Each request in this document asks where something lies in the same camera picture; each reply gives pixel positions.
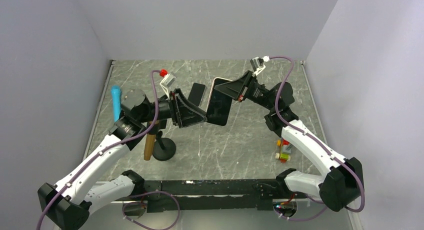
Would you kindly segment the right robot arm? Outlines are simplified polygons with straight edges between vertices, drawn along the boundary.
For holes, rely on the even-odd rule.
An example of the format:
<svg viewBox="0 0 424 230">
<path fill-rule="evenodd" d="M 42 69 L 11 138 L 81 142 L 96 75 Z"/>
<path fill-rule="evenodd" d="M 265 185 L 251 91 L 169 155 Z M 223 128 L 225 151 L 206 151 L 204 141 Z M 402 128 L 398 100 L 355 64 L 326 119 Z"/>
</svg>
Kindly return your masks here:
<svg viewBox="0 0 424 230">
<path fill-rule="evenodd" d="M 265 116 L 265 122 L 268 129 L 292 144 L 318 169 L 318 175 L 295 169 L 281 173 L 275 185 L 280 197 L 288 198 L 294 192 L 318 197 L 334 212 L 349 209 L 349 204 L 360 198 L 360 206 L 350 210 L 355 213 L 363 210 L 365 188 L 361 162 L 355 157 L 347 159 L 331 149 L 292 112 L 293 88 L 286 80 L 267 89 L 258 83 L 252 71 L 247 71 L 241 78 L 216 84 L 213 89 L 235 101 L 250 100 L 267 108 L 269 114 Z"/>
</svg>

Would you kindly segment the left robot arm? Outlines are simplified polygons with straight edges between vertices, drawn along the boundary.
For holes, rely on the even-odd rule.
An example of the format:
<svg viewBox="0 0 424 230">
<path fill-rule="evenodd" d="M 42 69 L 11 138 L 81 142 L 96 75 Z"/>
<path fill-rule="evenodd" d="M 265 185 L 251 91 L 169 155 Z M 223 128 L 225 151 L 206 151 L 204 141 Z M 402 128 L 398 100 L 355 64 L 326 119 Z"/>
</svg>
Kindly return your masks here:
<svg viewBox="0 0 424 230">
<path fill-rule="evenodd" d="M 133 170 L 124 171 L 101 186 L 97 181 L 167 119 L 185 128 L 205 122 L 207 114 L 178 88 L 153 102 L 140 89 L 128 91 L 121 102 L 120 119 L 89 157 L 55 184 L 45 183 L 38 189 L 42 215 L 63 230 L 77 230 L 91 214 L 109 203 L 126 197 L 139 199 L 146 191 L 145 181 Z"/>
</svg>

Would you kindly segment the phone in clear case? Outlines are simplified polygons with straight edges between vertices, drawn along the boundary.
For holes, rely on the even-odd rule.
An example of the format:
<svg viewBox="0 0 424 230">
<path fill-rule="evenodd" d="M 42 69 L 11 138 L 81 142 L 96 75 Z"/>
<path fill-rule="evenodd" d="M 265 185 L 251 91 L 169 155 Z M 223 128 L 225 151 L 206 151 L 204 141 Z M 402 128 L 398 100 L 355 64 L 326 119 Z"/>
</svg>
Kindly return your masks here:
<svg viewBox="0 0 424 230">
<path fill-rule="evenodd" d="M 201 83 L 194 82 L 189 92 L 188 101 L 199 107 L 203 101 L 206 86 Z"/>
</svg>

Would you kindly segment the black microphone stand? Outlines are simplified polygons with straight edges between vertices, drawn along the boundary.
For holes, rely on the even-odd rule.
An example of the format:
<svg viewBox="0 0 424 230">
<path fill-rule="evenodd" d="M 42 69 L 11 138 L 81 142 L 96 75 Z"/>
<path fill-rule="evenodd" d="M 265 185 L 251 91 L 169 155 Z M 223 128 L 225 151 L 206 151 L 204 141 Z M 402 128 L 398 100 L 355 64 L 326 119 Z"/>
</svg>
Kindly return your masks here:
<svg viewBox="0 0 424 230">
<path fill-rule="evenodd" d="M 158 131 L 155 135 L 155 143 L 153 146 L 152 156 L 158 161 L 168 161 L 176 153 L 176 144 L 175 142 L 167 137 L 163 137 L 163 130 L 167 126 L 166 120 L 161 120 L 158 123 Z"/>
</svg>

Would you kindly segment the gold microphone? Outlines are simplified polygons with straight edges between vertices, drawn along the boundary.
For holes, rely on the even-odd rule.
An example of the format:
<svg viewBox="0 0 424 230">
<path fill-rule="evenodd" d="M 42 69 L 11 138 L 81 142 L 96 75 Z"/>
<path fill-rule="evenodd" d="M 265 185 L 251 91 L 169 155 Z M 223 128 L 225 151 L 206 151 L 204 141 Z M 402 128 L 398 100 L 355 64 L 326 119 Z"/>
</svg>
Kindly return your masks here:
<svg viewBox="0 0 424 230">
<path fill-rule="evenodd" d="M 145 161 L 149 161 L 153 155 L 156 135 L 158 134 L 160 129 L 159 125 L 160 125 L 159 121 L 155 121 L 155 122 L 152 121 L 149 125 L 151 129 L 146 134 L 144 152 L 143 152 L 143 159 Z"/>
</svg>

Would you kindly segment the blue toy microphone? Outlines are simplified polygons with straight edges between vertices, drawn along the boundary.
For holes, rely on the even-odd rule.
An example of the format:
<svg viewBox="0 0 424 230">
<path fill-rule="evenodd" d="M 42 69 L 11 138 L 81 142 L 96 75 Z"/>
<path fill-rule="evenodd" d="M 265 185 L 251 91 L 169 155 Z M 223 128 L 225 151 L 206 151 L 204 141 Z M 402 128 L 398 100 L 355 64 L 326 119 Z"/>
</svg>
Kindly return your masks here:
<svg viewBox="0 0 424 230">
<path fill-rule="evenodd" d="M 118 85 L 113 85 L 110 90 L 113 107 L 113 121 L 117 122 L 121 115 L 121 88 Z"/>
</svg>

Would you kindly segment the colourful toy brick assembly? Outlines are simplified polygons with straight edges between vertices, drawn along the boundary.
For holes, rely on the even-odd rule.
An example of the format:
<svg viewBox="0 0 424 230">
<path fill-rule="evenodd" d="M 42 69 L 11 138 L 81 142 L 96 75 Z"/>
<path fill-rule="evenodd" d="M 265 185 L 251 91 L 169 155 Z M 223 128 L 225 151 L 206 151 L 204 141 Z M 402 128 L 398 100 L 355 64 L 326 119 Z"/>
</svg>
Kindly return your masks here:
<svg viewBox="0 0 424 230">
<path fill-rule="evenodd" d="M 291 159 L 293 145 L 281 138 L 277 141 L 277 146 L 278 152 L 275 154 L 275 159 L 284 164 Z"/>
</svg>

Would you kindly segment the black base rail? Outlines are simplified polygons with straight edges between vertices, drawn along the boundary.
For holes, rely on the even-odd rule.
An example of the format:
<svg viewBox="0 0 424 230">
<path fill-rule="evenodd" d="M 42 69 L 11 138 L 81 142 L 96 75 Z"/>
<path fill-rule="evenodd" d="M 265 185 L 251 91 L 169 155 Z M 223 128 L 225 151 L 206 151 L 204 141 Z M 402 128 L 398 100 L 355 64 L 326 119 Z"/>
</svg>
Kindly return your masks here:
<svg viewBox="0 0 424 230">
<path fill-rule="evenodd" d="M 296 193 L 279 181 L 265 179 L 147 180 L 121 201 L 143 200 L 148 213 L 180 210 L 256 209 L 271 211 L 274 205 L 293 200 Z"/>
</svg>

